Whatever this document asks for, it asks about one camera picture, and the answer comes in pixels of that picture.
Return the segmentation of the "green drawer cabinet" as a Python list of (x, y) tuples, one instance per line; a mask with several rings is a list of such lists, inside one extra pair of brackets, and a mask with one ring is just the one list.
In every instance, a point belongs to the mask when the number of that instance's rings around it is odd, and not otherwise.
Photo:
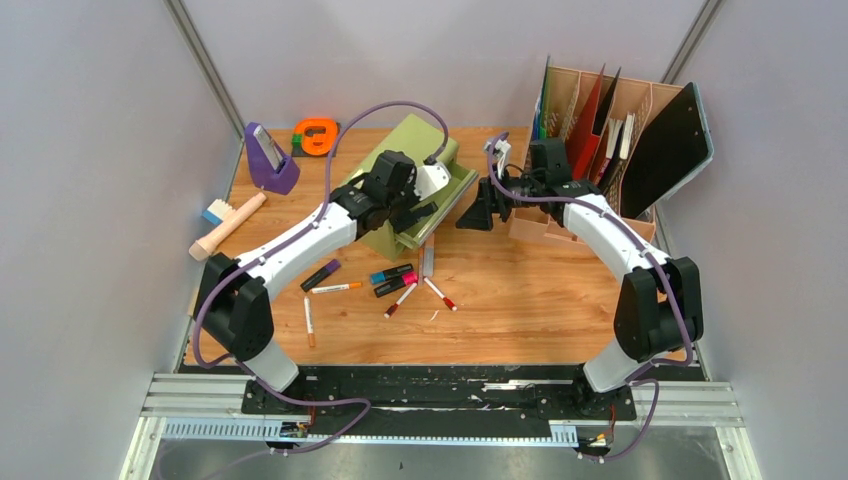
[(365, 245), (389, 260), (397, 259), (406, 250), (418, 249), (477, 181), (478, 173), (458, 163), (459, 143), (455, 139), (445, 139), (441, 130), (422, 118), (409, 114), (347, 176), (352, 179), (370, 171), (378, 154), (385, 150), (404, 153), (413, 160), (417, 168), (422, 169), (425, 167), (425, 160), (438, 147), (443, 148), (437, 156), (437, 161), (443, 166), (438, 179), (445, 180), (446, 184), (432, 196), (413, 206), (418, 210), (432, 202), (436, 206), (435, 212), (403, 232), (397, 232), (387, 221), (379, 229), (361, 238)]

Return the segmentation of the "red folder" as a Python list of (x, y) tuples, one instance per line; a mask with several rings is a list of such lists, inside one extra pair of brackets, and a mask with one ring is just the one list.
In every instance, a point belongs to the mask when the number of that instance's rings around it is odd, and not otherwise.
[(602, 67), (588, 77), (581, 74), (578, 98), (585, 94), (582, 107), (576, 112), (575, 122), (567, 135), (565, 146), (572, 177), (588, 179), (589, 171), (599, 148), (606, 122), (615, 100), (621, 68), (613, 76), (604, 74)]

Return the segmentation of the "purple Roald Dahl book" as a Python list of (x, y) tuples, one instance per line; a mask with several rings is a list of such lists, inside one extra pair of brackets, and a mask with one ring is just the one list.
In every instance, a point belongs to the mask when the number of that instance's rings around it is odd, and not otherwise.
[(600, 182), (603, 176), (602, 170), (605, 168), (609, 142), (612, 142), (613, 147), (615, 147), (622, 124), (623, 121), (619, 119), (610, 118), (607, 120), (603, 135), (601, 136), (595, 157), (587, 175), (587, 178), (595, 185)]

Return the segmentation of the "black Moon and Sixpence book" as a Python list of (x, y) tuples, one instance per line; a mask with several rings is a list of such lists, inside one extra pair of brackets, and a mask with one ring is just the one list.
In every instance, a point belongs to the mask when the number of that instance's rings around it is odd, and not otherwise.
[(627, 155), (635, 120), (636, 114), (634, 112), (628, 113), (624, 120), (609, 120), (603, 160), (595, 175), (596, 185), (603, 194), (610, 190), (614, 171)]

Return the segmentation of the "black notebook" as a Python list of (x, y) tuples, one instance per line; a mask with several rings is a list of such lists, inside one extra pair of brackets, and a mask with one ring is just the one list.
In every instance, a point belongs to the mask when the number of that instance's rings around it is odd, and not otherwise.
[(619, 213), (636, 218), (673, 196), (712, 160), (714, 144), (699, 86), (689, 82), (642, 131), (625, 169)]

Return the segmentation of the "clipboard with white papers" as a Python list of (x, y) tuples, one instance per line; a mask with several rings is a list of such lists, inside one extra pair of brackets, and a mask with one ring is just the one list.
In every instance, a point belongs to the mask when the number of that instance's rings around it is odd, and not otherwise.
[(697, 83), (689, 82), (663, 110), (661, 200), (670, 199), (712, 161), (714, 143)]

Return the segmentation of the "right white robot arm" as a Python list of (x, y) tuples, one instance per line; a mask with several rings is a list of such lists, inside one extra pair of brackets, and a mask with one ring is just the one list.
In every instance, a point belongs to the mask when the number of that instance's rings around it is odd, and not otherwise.
[(488, 173), (456, 226), (490, 231), (496, 218), (507, 220), (515, 209), (537, 207), (583, 241), (614, 275), (620, 284), (615, 337), (583, 364), (582, 382), (570, 392), (577, 413), (596, 417), (609, 407), (610, 391), (653, 366), (671, 364), (667, 353), (684, 350), (681, 363), (692, 361), (693, 344), (704, 333), (700, 272), (690, 258), (673, 258), (640, 236), (594, 184), (572, 178), (565, 149), (555, 140), (533, 142), (534, 169), (517, 177), (506, 169), (510, 148), (505, 135), (485, 143)]

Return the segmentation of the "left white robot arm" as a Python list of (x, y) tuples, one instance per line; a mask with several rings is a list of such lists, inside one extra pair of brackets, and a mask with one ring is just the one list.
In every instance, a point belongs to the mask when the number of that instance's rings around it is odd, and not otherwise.
[(218, 253), (205, 265), (193, 314), (206, 331), (268, 388), (283, 413), (298, 411), (306, 386), (296, 363), (274, 341), (271, 303), (302, 272), (391, 221), (409, 227), (435, 212), (432, 197), (451, 174), (432, 158), (416, 164), (401, 151), (378, 154), (367, 171), (335, 188), (300, 223), (237, 258)]

